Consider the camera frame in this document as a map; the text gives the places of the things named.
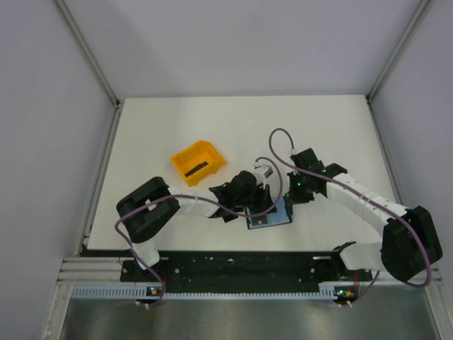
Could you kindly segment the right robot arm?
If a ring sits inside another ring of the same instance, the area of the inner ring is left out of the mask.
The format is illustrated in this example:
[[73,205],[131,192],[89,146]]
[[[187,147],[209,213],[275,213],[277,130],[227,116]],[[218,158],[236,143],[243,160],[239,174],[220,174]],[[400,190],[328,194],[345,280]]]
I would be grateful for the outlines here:
[[289,197],[308,203],[316,194],[335,201],[374,228],[380,241],[355,241],[337,246],[340,256],[330,263],[332,275],[349,279],[356,270],[386,271],[407,283],[443,257],[431,214],[422,206],[407,208],[355,180],[342,166],[324,165],[313,149],[294,153],[289,172]]

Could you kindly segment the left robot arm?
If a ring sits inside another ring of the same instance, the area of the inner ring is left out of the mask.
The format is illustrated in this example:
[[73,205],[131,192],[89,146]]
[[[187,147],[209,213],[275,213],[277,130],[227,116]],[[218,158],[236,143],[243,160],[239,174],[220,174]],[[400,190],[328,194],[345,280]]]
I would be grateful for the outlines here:
[[272,174],[270,166],[257,166],[252,172],[241,171],[229,182],[201,191],[170,186],[157,176],[125,196],[116,210],[131,249],[139,257],[137,274],[146,281],[159,276],[160,256],[154,237],[176,215],[220,218],[228,223],[242,215],[255,218],[275,212],[267,184]]

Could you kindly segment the yellow plastic bin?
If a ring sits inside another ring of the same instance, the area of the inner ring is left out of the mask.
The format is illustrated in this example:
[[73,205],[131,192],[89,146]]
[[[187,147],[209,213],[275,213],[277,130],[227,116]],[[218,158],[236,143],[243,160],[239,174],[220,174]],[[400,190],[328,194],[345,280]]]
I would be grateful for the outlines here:
[[[226,159],[219,153],[211,142],[199,140],[179,153],[173,155],[171,163],[189,187],[194,187],[206,177],[216,174],[226,164]],[[208,165],[190,177],[184,174],[199,163]]]

